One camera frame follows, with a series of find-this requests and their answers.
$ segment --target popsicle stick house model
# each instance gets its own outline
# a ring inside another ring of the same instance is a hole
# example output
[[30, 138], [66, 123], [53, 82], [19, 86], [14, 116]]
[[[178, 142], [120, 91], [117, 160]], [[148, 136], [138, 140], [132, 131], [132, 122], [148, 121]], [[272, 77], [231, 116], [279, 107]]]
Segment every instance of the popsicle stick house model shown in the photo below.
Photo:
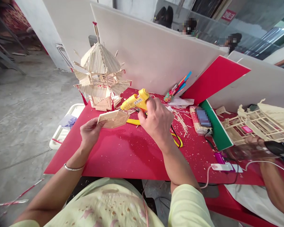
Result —
[[120, 103], [120, 94], [131, 85], [131, 80], [122, 79], [123, 69], [121, 67], [124, 63], [120, 65], [116, 59], [118, 51], [113, 56], [100, 44], [97, 23], [93, 23], [98, 41], [84, 54], [80, 64], [74, 62], [88, 71], [88, 74], [85, 74], [73, 69], [79, 80], [79, 84], [74, 86], [85, 93], [93, 108], [107, 111], [112, 110]]
[[264, 141], [284, 142], [284, 108], [258, 103], [258, 110], [244, 111], [239, 106], [238, 116], [222, 122], [234, 145], [245, 144], [249, 135]]

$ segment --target green board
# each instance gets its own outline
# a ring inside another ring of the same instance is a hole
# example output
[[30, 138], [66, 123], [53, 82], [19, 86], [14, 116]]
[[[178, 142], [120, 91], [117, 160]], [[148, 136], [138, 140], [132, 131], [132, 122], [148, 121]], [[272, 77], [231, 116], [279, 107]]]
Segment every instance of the green board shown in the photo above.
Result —
[[230, 137], [228, 136], [222, 123], [218, 119], [215, 111], [212, 109], [207, 99], [200, 103], [199, 106], [202, 107], [202, 109], [207, 113], [207, 116], [212, 124], [212, 138], [218, 150], [222, 151], [233, 146], [233, 142], [231, 141]]

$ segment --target plastic chair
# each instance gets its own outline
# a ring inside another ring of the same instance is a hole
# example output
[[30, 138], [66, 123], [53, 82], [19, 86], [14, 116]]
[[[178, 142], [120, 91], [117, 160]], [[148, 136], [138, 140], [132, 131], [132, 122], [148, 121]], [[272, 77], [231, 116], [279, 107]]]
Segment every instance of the plastic chair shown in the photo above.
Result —
[[239, 204], [224, 185], [218, 185], [218, 189], [219, 196], [217, 198], [205, 198], [209, 210], [253, 227], [276, 227]]

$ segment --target pen holder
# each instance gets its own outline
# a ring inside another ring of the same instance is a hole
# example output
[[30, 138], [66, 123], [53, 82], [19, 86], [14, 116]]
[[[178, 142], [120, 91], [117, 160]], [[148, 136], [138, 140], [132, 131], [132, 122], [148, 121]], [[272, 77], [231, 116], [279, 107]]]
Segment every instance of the pen holder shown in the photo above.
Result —
[[167, 92], [166, 96], [164, 97], [164, 102], [169, 103], [172, 99], [173, 99], [173, 96], [171, 96], [169, 92]]

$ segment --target glass partition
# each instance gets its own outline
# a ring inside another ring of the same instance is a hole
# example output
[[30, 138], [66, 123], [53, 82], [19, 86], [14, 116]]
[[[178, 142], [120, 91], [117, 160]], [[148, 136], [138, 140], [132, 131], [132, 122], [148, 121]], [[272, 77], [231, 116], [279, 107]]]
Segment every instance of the glass partition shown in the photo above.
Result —
[[223, 45], [230, 34], [241, 33], [242, 39], [235, 50], [261, 60], [265, 59], [267, 56], [280, 48], [277, 45], [246, 34], [234, 27], [202, 16], [198, 13], [190, 11], [189, 9], [182, 8], [165, 0], [158, 0], [154, 19], [162, 7], [167, 8], [168, 6], [171, 6], [174, 11], [172, 23], [173, 30], [179, 29], [182, 31], [183, 23], [189, 18], [195, 18], [197, 21], [197, 27], [194, 36], [203, 41], [216, 45]]

